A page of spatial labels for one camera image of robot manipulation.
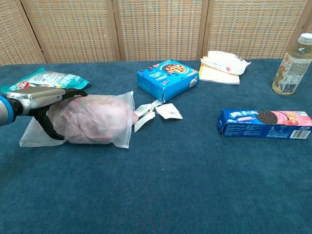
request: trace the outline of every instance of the barcode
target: barcode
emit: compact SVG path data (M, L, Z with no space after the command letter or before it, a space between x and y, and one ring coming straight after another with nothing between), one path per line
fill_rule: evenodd
M311 131L306 131L306 130L294 130L290 138L307 139L310 132Z
M240 56L238 56L238 55L236 55L235 58L237 58L237 59L239 59L239 60L241 60L241 61L244 60L242 57L240 57Z

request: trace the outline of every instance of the plastic bottle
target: plastic bottle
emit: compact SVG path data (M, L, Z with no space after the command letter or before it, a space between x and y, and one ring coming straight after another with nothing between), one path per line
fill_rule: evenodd
M275 79L273 90L278 94L293 94L312 61L312 34L303 33L298 43L284 55Z

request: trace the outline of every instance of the oreo box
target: oreo box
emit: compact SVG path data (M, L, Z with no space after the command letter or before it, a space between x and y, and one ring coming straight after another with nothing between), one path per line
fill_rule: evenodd
M228 137L307 139L312 120L303 111L222 110L218 129Z
M137 72L137 85L163 102L196 86L198 82L198 71L174 60Z

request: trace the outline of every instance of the bottle cap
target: bottle cap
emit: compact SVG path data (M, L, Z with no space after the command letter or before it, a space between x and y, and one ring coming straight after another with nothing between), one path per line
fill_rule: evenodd
M298 42L304 45L312 45L312 33L301 34Z

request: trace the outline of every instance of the pink oreo package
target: pink oreo package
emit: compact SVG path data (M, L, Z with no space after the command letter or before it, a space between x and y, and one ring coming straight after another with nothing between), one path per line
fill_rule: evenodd
M303 111L222 110L218 128L223 136L307 139L312 119Z

